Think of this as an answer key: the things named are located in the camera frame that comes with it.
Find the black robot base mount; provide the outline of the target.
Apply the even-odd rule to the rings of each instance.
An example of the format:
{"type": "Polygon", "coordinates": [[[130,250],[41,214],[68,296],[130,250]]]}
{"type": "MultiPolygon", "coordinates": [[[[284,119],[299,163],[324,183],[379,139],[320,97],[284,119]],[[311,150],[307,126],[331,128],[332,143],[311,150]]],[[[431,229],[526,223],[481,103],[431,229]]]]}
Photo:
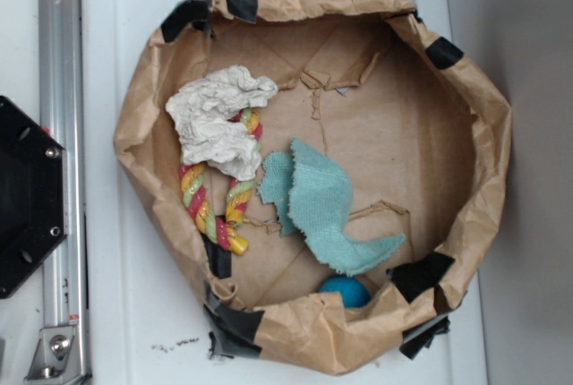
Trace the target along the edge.
{"type": "Polygon", "coordinates": [[[1,97],[1,297],[64,240],[64,149],[1,97]]]}

